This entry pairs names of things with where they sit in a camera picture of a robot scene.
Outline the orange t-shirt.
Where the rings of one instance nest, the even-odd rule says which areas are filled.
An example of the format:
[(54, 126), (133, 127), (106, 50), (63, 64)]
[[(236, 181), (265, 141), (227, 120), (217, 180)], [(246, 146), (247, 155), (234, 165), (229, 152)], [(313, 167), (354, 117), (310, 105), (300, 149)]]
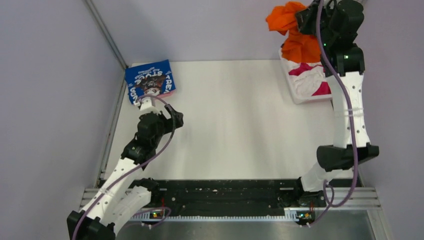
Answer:
[(281, 56), (295, 63), (318, 63), (321, 50), (314, 35), (306, 35), (298, 30), (295, 13), (307, 7), (298, 1), (275, 6), (265, 21), (268, 30), (287, 36), (281, 47)]

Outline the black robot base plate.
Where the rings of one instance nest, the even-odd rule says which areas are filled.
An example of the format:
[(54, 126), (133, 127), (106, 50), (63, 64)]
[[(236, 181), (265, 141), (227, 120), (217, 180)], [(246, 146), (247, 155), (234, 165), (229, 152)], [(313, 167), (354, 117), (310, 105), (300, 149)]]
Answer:
[(295, 179), (135, 180), (129, 188), (153, 190), (149, 208), (168, 207), (171, 217), (274, 217), (285, 208), (325, 208), (322, 191), (307, 193)]

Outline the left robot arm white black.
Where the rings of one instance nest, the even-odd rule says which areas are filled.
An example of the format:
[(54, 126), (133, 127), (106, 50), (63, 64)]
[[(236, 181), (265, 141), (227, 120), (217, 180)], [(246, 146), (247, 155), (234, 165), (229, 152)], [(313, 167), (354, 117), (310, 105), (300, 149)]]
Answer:
[(109, 178), (79, 211), (67, 217), (67, 229), (71, 240), (114, 240), (123, 226), (144, 206), (154, 207), (160, 202), (157, 183), (144, 179), (130, 193), (128, 188), (141, 177), (146, 166), (164, 150), (158, 150), (163, 136), (174, 136), (176, 129), (184, 125), (183, 113), (165, 104), (170, 117), (152, 105), (142, 104), (139, 110), (137, 131), (124, 147)]

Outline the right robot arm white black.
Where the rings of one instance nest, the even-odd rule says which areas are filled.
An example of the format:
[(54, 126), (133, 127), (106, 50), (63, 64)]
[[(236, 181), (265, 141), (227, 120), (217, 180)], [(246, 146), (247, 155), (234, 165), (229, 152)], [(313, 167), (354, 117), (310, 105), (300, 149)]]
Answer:
[(316, 164), (299, 178), (293, 200), (307, 206), (324, 184), (380, 153), (367, 133), (363, 106), (365, 58), (355, 40), (364, 21), (364, 7), (355, 0), (315, 0), (295, 14), (298, 30), (318, 40), (320, 61), (330, 87), (334, 112), (331, 145), (316, 150)]

